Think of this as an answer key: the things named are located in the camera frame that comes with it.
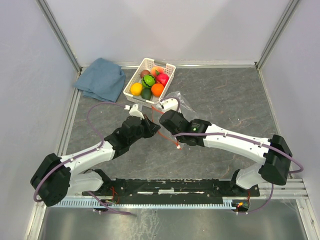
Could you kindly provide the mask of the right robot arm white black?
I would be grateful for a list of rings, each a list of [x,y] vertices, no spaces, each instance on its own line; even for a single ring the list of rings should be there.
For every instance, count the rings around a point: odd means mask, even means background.
[[[236,196],[263,182],[278,186],[287,183],[293,155],[280,135],[275,134],[272,138],[248,136],[206,120],[188,121],[175,110],[165,112],[159,122],[180,143],[221,149],[254,161],[254,165],[237,171],[229,183],[231,193]]]

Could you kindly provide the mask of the red pomegranate toy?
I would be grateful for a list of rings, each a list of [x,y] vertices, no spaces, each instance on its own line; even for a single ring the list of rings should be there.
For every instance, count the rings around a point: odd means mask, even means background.
[[[167,85],[168,81],[169,81],[170,77],[166,74],[166,73],[160,73],[157,77],[156,77],[156,82],[158,84],[162,84],[164,87]]]

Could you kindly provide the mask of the blue folded cloth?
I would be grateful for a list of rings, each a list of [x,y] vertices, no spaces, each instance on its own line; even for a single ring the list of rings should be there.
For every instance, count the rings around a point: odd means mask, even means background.
[[[115,103],[125,85],[126,74],[122,67],[104,58],[96,59],[80,75],[74,87],[85,97]]]

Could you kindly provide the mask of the dark green avocado toy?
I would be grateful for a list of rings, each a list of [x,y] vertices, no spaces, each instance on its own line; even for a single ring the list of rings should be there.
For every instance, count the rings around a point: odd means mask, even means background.
[[[143,88],[142,91],[141,91],[141,98],[144,99],[144,100],[150,100],[152,98],[152,91],[150,88]]]

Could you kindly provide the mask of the green watermelon toy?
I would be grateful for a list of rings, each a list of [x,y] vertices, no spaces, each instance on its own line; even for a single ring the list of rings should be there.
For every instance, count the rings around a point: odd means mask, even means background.
[[[156,78],[151,74],[146,74],[141,79],[141,84],[144,88],[150,89],[156,83]]]

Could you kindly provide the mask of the yellow lemon toy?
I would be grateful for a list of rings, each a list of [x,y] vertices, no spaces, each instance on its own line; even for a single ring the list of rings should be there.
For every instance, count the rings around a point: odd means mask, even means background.
[[[140,96],[141,95],[141,91],[143,90],[143,85],[139,82],[134,83],[131,87],[130,87],[130,93],[133,96]]]

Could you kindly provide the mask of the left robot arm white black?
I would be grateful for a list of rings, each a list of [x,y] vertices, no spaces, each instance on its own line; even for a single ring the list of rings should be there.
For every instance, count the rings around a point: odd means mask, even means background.
[[[160,128],[146,115],[143,118],[129,116],[121,127],[92,147],[64,156],[48,154],[30,180],[35,189],[34,201],[44,202],[51,207],[67,195],[79,192],[91,191],[106,195],[111,189],[111,183],[95,171],[83,172],[122,156],[136,141],[153,137]]]

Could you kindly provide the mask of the brown kiwi toy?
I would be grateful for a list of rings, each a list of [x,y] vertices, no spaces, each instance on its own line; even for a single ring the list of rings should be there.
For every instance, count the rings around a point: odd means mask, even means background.
[[[145,69],[140,73],[140,78],[142,79],[145,75],[149,75],[149,74],[150,74],[150,71]]]

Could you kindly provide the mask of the orange fruit toy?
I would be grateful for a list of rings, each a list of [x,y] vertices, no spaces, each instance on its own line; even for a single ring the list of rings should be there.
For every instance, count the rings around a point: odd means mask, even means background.
[[[163,93],[164,90],[164,86],[161,83],[155,83],[152,87],[151,87],[151,92],[155,97],[160,97]]]

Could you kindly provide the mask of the peach fruit toy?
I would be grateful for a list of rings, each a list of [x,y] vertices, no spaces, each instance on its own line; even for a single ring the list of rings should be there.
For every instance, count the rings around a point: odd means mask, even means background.
[[[163,74],[165,71],[161,66],[154,66],[151,71],[150,74],[152,76],[154,76],[155,78],[157,78],[158,75]]]

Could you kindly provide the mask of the white plastic basket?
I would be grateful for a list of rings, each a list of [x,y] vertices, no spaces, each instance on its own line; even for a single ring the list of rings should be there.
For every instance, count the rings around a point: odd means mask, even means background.
[[[143,70],[151,71],[152,67],[155,67],[155,66],[162,67],[164,69],[164,73],[169,76],[169,80],[168,80],[166,86],[164,87],[164,90],[162,91],[161,95],[159,97],[152,95],[150,100],[147,100],[147,99],[143,99],[140,95],[132,94],[131,93],[132,85],[135,83],[139,83],[139,84],[142,83],[142,78],[140,77],[141,72]],[[141,105],[151,109],[152,106],[155,105],[159,99],[162,99],[166,96],[166,93],[169,89],[169,86],[171,85],[171,83],[174,79],[175,71],[176,71],[175,65],[146,57],[139,64],[137,70],[135,71],[135,73],[131,77],[131,79],[128,82],[128,84],[126,85],[126,87],[124,88],[123,94],[125,95],[125,97],[128,101],[131,101],[131,102],[134,102],[137,104],[141,104]]]

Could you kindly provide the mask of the aluminium frame rail front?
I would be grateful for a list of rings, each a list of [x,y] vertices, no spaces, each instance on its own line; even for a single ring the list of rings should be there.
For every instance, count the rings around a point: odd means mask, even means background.
[[[103,184],[106,184],[108,181],[113,181],[113,180],[107,178],[105,180],[105,182],[103,182]],[[266,183],[266,182],[259,183],[256,185],[258,185],[260,196],[264,195],[264,192],[266,190],[271,190],[274,192],[274,194],[279,194],[281,196],[289,196],[289,195],[305,196],[307,194],[307,192],[305,190],[304,183],[298,179],[290,179],[289,182],[283,186],[279,186],[279,185],[275,185],[275,184],[271,184],[271,183]],[[87,196],[87,195],[89,195],[89,193],[93,193],[93,192],[94,191],[78,192],[75,194],[67,195],[64,198],[71,198],[74,196]],[[234,198],[235,199],[235,198],[243,198],[243,197],[224,197],[224,198]]]

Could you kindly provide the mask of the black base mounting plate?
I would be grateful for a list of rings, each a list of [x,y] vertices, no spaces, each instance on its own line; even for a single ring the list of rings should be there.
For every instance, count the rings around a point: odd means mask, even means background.
[[[219,179],[123,179],[117,178],[94,191],[116,204],[182,205],[221,204],[224,197],[259,197],[258,185],[241,189],[231,180]]]

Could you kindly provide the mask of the clear zip top bag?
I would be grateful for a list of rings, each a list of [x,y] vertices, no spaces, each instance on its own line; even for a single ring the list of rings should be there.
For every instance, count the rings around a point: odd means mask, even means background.
[[[180,102],[180,113],[183,114],[183,116],[188,120],[193,120],[199,117],[198,113],[192,109],[189,102],[186,100],[186,98],[181,94],[180,91],[171,92],[168,94],[168,96],[165,96],[162,99],[159,99],[155,105],[151,107],[152,114],[152,122],[154,122],[157,125],[160,125],[160,117],[164,114],[164,112],[161,111],[160,107],[160,101],[167,98],[176,98]],[[170,141],[173,143],[178,150],[181,150],[184,147],[184,143],[179,143],[178,140],[173,137],[169,131],[167,131],[163,126],[161,129],[157,132],[162,138]]]

